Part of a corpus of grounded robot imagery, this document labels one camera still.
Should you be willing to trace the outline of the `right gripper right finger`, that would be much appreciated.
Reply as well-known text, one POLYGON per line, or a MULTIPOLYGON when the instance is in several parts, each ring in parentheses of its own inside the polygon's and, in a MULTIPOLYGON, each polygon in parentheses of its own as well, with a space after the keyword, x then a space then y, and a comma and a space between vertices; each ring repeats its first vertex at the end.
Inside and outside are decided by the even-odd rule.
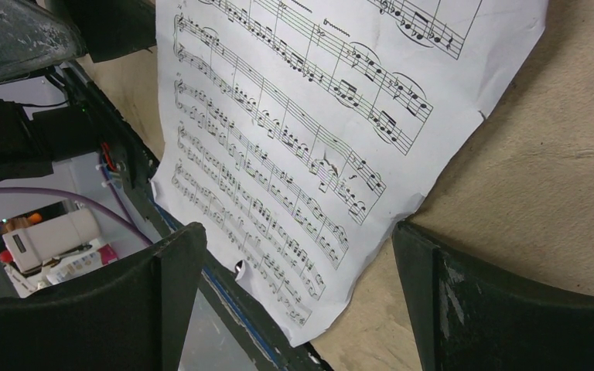
POLYGON ((594 296, 506 271, 408 221, 392 242, 424 370, 594 370, 594 296))

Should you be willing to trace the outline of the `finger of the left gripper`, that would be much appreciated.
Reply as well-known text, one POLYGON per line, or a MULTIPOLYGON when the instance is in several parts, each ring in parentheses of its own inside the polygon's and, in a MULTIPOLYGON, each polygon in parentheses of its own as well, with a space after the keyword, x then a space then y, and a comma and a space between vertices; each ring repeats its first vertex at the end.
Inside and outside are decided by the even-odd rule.
POLYGON ((0 83, 86 53, 76 26, 33 1, 0 1, 0 83))

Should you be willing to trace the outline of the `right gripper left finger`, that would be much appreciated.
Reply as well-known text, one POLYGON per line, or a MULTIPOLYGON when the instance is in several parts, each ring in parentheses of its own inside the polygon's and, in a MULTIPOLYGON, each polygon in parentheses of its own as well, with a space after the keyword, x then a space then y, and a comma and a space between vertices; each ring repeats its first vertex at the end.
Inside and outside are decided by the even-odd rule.
POLYGON ((27 298, 0 298, 0 370, 176 370, 207 252, 191 223, 27 298))

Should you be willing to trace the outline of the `sheet music page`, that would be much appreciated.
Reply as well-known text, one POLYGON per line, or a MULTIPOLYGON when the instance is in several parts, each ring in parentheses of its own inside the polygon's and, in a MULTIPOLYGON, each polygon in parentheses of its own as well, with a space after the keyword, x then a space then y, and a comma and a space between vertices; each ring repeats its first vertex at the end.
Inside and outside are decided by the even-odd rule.
POLYGON ((322 335, 545 30, 546 1, 158 1, 158 205, 322 335))

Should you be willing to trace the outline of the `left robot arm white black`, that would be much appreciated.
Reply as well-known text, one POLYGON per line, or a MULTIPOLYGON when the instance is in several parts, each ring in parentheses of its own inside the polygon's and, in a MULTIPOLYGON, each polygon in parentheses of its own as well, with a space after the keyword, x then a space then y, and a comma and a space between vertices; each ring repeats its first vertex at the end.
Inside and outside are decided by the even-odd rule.
POLYGON ((53 173, 53 164, 96 152, 139 180, 142 140, 76 60, 114 60, 155 45, 149 1, 0 1, 0 85, 46 78, 58 104, 0 98, 0 182, 53 173))

